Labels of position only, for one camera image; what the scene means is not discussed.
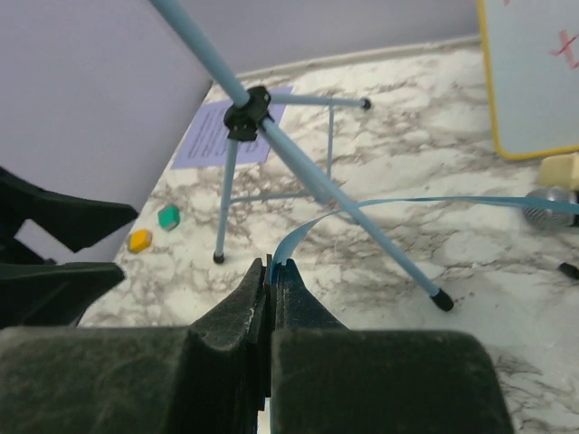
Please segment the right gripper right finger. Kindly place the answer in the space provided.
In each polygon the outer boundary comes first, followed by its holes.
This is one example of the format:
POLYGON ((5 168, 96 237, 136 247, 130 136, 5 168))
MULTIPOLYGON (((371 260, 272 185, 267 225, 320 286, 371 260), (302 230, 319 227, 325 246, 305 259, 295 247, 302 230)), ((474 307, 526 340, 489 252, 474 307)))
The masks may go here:
POLYGON ((491 358, 448 330, 351 330, 307 289, 296 264, 271 277, 275 433, 510 433, 491 358))

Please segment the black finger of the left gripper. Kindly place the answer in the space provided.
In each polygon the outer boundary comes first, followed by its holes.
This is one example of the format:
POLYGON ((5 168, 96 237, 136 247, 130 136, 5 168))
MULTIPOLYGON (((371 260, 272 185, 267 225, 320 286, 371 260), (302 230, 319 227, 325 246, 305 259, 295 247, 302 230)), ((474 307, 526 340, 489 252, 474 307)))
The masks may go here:
POLYGON ((1 234, 35 222, 72 252, 91 247, 138 217, 135 208, 44 190, 1 170, 1 234))
POLYGON ((122 282, 114 263, 1 266, 1 327, 66 326, 122 282))

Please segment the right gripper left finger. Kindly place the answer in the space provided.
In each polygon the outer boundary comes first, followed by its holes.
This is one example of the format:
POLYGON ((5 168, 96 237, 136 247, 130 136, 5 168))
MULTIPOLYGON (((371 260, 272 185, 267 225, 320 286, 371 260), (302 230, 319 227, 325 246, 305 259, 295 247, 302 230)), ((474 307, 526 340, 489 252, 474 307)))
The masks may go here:
POLYGON ((4 433, 253 433, 264 267, 191 325, 1 327, 4 433))

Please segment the lilac sheet music page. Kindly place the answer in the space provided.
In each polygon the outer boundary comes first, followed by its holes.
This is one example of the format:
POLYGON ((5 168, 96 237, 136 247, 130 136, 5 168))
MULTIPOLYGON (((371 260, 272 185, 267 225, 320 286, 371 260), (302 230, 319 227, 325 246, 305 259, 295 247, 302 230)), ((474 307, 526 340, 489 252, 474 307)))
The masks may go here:
MULTIPOLYGON (((223 123, 226 110, 232 105, 228 99, 204 103, 196 112, 185 132, 171 168, 192 169, 225 165, 228 128, 223 123)), ((270 152, 269 144, 261 137, 253 142, 240 143, 236 163, 239 165, 264 163, 270 152)))

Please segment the light blue music stand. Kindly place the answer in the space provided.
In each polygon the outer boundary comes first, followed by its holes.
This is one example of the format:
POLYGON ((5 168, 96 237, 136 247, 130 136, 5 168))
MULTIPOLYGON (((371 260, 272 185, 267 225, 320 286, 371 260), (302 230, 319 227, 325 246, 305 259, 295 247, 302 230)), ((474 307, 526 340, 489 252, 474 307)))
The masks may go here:
POLYGON ((358 223, 422 287, 440 310, 445 312, 452 310, 454 303, 450 296, 427 278, 372 220, 355 207, 354 203, 331 181, 330 177, 324 174, 298 145, 274 123, 269 113, 271 103, 327 106, 330 111, 333 111, 335 106, 370 109, 371 101, 369 99, 271 95, 262 86, 246 90, 179 2, 153 1, 151 4, 233 102, 223 120, 229 133, 214 262, 217 264, 224 262, 223 247, 226 223, 230 204, 234 201, 232 187, 237 146, 241 142, 251 142, 258 135, 262 135, 270 144, 271 149, 301 181, 310 194, 323 203, 335 201, 338 209, 347 212, 353 221, 358 223))

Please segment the black studio microphone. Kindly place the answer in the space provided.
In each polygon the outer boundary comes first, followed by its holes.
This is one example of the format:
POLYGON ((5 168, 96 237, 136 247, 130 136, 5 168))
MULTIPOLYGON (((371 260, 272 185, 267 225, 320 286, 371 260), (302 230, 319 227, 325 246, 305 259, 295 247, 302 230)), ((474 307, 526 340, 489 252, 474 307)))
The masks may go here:
POLYGON ((524 219, 530 225, 540 230, 559 230, 563 228, 578 227, 578 212, 560 211, 549 208, 546 205, 539 205, 539 201, 549 201, 552 203, 578 204, 578 192, 559 186, 539 187, 526 195, 527 199, 534 200, 533 203, 522 208, 524 219))

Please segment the cyan sheet music page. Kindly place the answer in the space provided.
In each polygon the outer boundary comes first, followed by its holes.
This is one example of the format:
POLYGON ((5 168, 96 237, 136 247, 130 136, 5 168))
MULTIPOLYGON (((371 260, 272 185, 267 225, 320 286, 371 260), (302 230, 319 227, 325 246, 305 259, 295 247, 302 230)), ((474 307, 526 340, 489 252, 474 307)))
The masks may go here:
MULTIPOLYGON (((491 213, 490 207, 493 206, 498 212, 502 207, 520 211, 525 205, 533 203, 534 200, 527 199, 524 196, 432 196, 426 197, 407 197, 391 199, 371 199, 362 201, 353 206, 348 206, 343 211, 329 211, 314 217, 309 221, 303 221, 301 225, 295 227, 280 241, 274 253, 268 276, 268 282, 274 282, 276 268, 281 264, 286 264, 287 260, 293 257, 295 250, 301 242, 307 237, 308 233, 316 224, 323 222, 326 218, 341 217, 348 218, 349 212, 359 210, 364 212, 367 217, 373 217, 379 233, 384 235, 391 229, 400 229, 404 224, 410 225, 411 228, 421 229, 429 222, 433 222, 441 228, 450 228, 454 222, 453 219, 443 217, 445 213, 467 212, 469 208, 475 207, 484 214, 491 213)), ((546 201, 537 200, 539 205, 546 205, 549 208, 560 211, 578 212, 577 205, 563 204, 548 205, 546 201)))

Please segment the cream toy microphone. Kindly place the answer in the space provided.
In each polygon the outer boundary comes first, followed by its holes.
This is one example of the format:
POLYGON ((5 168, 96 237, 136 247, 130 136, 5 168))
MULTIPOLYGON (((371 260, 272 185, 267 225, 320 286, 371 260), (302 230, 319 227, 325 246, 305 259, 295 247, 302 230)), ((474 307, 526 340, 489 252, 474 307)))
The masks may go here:
POLYGON ((539 167, 538 183, 543 186, 559 186, 577 191, 579 155, 572 153, 545 158, 539 167))

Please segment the black tripod with shock mount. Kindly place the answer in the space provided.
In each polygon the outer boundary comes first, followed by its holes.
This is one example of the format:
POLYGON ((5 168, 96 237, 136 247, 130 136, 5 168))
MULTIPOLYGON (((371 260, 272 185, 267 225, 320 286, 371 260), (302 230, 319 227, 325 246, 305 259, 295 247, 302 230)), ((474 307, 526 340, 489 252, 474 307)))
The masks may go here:
POLYGON ((579 280, 579 268, 576 266, 563 262, 558 266, 558 269, 570 279, 579 280))

